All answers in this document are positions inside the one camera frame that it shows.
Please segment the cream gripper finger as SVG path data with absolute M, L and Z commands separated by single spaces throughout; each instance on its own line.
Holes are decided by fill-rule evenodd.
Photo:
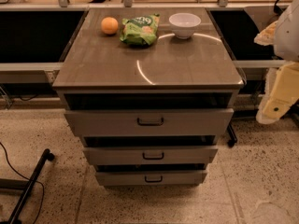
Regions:
M 280 68 L 269 68 L 256 120 L 261 124 L 279 121 L 298 100 L 299 63 L 285 62 Z
M 258 33 L 254 42 L 261 46 L 269 46 L 274 44 L 274 36 L 277 27 L 277 21 L 272 22 L 266 28 L 264 28 L 260 33 Z

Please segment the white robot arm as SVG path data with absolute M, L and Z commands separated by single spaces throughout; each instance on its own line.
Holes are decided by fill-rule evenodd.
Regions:
M 274 53 L 285 60 L 280 68 L 270 68 L 266 75 L 265 95 L 256 120 L 271 124 L 283 117 L 299 100 L 299 0 L 292 3 L 260 33 L 256 44 L 274 47 Z

